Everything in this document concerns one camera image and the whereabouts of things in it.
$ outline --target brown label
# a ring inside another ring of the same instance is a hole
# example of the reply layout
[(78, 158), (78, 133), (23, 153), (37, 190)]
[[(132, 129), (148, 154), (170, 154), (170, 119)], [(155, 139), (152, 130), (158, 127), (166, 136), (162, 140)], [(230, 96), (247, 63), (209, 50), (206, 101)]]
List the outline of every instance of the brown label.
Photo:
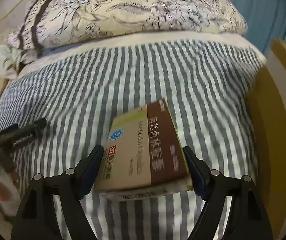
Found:
[(152, 185), (187, 175), (182, 149), (164, 99), (147, 105)]

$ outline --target finger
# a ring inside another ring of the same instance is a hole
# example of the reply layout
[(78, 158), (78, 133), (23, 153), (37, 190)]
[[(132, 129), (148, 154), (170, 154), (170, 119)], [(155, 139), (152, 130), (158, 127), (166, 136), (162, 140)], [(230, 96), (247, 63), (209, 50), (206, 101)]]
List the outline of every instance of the finger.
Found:
[(19, 179), (19, 174), (16, 171), (11, 172), (11, 177), (14, 182), (18, 181)]
[(15, 169), (17, 168), (17, 164), (15, 162), (12, 162), (12, 170), (15, 171)]
[(20, 189), (20, 181), (19, 180), (15, 181), (14, 186), (19, 190)]

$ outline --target blanket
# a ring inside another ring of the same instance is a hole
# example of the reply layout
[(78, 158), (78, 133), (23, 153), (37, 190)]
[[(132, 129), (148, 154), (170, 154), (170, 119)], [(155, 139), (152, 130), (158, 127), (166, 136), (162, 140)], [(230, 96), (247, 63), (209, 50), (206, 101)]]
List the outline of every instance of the blanket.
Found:
[[(260, 65), (252, 49), (185, 39), (95, 48), (14, 80), (0, 99), (0, 130), (41, 117), (48, 121), (41, 139), (14, 154), (21, 194), (34, 174), (59, 175), (96, 144), (104, 145), (115, 115), (160, 98), (169, 106), (182, 146), (225, 176), (255, 178), (254, 135), (244, 97)], [(55, 201), (62, 237), (69, 239)], [(91, 191), (81, 204), (99, 240), (184, 240), (204, 203), (193, 191), (128, 202), (111, 202)]]

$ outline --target cardboard box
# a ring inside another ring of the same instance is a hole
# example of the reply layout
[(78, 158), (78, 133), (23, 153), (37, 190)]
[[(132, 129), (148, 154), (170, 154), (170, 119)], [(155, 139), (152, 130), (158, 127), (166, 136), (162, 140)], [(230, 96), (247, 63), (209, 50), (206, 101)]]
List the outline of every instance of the cardboard box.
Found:
[(94, 190), (114, 200), (144, 199), (192, 188), (164, 99), (114, 118)]

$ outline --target logo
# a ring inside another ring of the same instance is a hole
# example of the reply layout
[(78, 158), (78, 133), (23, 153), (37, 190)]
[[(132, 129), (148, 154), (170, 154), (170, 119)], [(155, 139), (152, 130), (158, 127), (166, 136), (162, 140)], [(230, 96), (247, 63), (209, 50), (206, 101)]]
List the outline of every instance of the logo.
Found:
[(116, 150), (116, 145), (113, 145), (111, 146), (109, 149), (108, 149), (108, 155), (113, 155), (115, 154), (115, 150)]
[(33, 137), (33, 133), (30, 133), (30, 134), (28, 134), (26, 136), (21, 137), (20, 139), (18, 139), (16, 141), (14, 141), (12, 145), (13, 145), (13, 147), (17, 146), (19, 143), (23, 143), (23, 142), (27, 141), (28, 139), (30, 139), (32, 137)]
[(117, 140), (117, 139), (120, 139), (121, 136), (122, 136), (122, 134), (123, 134), (123, 130), (122, 130), (122, 129), (116, 130), (116, 131), (114, 131), (114, 132), (111, 134), (110, 140), (111, 140), (111, 141), (115, 141), (115, 140)]

